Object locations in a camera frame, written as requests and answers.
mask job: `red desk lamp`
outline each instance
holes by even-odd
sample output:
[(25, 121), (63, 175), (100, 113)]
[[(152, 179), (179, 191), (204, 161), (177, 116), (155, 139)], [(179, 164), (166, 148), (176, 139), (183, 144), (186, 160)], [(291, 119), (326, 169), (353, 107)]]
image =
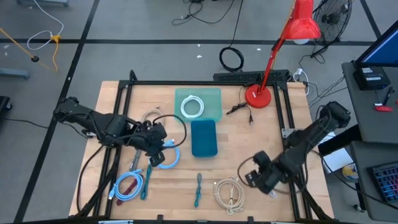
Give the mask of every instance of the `red desk lamp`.
[(269, 72), (274, 65), (277, 52), (287, 39), (302, 40), (319, 38), (321, 33), (318, 24), (312, 19), (313, 0), (296, 0), (292, 13), (275, 45), (264, 72), (261, 86), (252, 85), (245, 93), (248, 105), (254, 108), (264, 108), (271, 101), (271, 93), (266, 88)]

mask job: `computer monitor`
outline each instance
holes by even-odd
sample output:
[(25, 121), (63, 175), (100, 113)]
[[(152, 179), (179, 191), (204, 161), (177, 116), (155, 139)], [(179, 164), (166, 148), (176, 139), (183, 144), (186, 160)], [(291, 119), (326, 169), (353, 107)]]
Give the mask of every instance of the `computer monitor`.
[(398, 21), (355, 62), (359, 67), (398, 67)]

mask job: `blue cable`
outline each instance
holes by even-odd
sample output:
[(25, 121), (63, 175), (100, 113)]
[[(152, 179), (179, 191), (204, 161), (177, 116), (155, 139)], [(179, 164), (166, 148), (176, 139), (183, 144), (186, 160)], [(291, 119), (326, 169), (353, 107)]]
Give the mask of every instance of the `blue cable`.
[(197, 208), (199, 206), (199, 200), (201, 198), (201, 193), (200, 193), (200, 183), (201, 183), (201, 174), (198, 174), (198, 188), (197, 188), (197, 198), (195, 199), (195, 208)]
[[(168, 140), (167, 142), (165, 142), (163, 144), (163, 146), (173, 147), (174, 146), (174, 140), (173, 139)], [(180, 149), (178, 147), (175, 147), (174, 150), (175, 150), (175, 161), (172, 164), (170, 164), (170, 165), (159, 164), (159, 168), (160, 169), (171, 169), (171, 168), (175, 167), (178, 164), (178, 162), (180, 160)]]
[(148, 185), (149, 185), (149, 179), (150, 179), (150, 174), (152, 173), (152, 165), (148, 165), (147, 169), (147, 176), (145, 177), (145, 185), (144, 189), (141, 192), (141, 200), (145, 200), (148, 196)]
[[(135, 196), (137, 196), (139, 194), (139, 192), (141, 191), (142, 183), (144, 181), (142, 179), (141, 175), (139, 175), (139, 173), (141, 173), (141, 172), (142, 172), (142, 170), (138, 169), (138, 170), (135, 170), (132, 172), (127, 172), (127, 173), (121, 175), (119, 177), (119, 179), (114, 183), (113, 188), (109, 193), (109, 199), (112, 199), (114, 196), (116, 196), (121, 201), (127, 201), (127, 200), (133, 199)], [(131, 194), (124, 195), (124, 194), (120, 193), (119, 185), (127, 177), (134, 177), (137, 180), (137, 187)]]

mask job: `lamp shade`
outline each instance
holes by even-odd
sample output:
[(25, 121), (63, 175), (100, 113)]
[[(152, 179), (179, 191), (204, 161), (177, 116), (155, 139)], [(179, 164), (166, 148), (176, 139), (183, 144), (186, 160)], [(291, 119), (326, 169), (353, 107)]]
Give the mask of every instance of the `lamp shade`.
[(321, 36), (312, 19), (313, 0), (296, 0), (291, 19), (286, 24), (284, 39), (315, 39)]

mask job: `lamp arm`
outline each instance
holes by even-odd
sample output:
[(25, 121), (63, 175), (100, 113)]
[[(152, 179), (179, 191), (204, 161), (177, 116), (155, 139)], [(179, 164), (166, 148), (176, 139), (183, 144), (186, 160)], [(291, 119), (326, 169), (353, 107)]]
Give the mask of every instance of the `lamp arm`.
[(266, 88), (267, 79), (268, 79), (269, 73), (271, 72), (271, 69), (274, 65), (276, 55), (277, 55), (279, 49), (282, 47), (282, 44), (284, 42), (285, 42), (285, 39), (279, 38), (271, 49), (271, 55), (269, 56), (266, 71), (264, 72), (264, 79), (262, 80), (261, 86), (257, 91), (258, 95), (261, 95), (262, 91)]

